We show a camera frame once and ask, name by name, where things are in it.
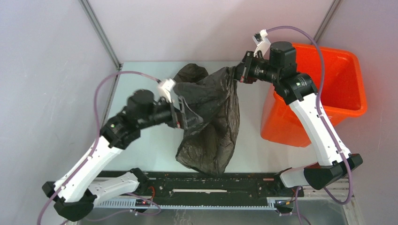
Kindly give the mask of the black plastic trash bag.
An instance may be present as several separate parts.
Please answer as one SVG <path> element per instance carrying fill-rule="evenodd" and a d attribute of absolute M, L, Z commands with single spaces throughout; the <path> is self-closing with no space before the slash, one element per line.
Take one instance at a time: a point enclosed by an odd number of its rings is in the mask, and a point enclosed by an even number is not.
<path fill-rule="evenodd" d="M 203 119 L 184 132 L 176 161 L 202 174 L 221 176 L 234 154 L 240 125 L 232 68 L 223 67 L 209 74 L 204 67 L 189 63 L 174 80 L 174 92 Z"/>

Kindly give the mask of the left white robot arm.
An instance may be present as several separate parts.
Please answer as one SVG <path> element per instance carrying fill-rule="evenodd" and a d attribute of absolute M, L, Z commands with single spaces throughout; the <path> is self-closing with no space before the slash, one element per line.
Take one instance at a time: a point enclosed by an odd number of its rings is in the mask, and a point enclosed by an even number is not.
<path fill-rule="evenodd" d="M 76 222 L 86 217 L 97 205 L 118 195 L 148 191 L 149 179 L 139 169 L 103 182 L 94 179 L 117 155 L 141 136 L 141 130 L 166 124 L 188 130 L 203 119 L 179 97 L 179 108 L 161 97 L 155 101 L 149 90 L 137 90 L 126 106 L 100 129 L 89 150 L 61 179 L 46 182 L 42 189 L 54 201 L 54 209 L 63 218 Z"/>

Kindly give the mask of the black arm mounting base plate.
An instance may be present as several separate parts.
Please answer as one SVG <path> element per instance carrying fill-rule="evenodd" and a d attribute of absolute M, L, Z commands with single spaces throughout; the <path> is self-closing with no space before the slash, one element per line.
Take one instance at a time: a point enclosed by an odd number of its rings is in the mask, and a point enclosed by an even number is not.
<path fill-rule="evenodd" d="M 164 205 L 267 206 L 288 201 L 293 188 L 283 188 L 272 173 L 224 173 L 210 177 L 198 172 L 145 172 L 148 182 L 134 194 L 153 196 Z"/>

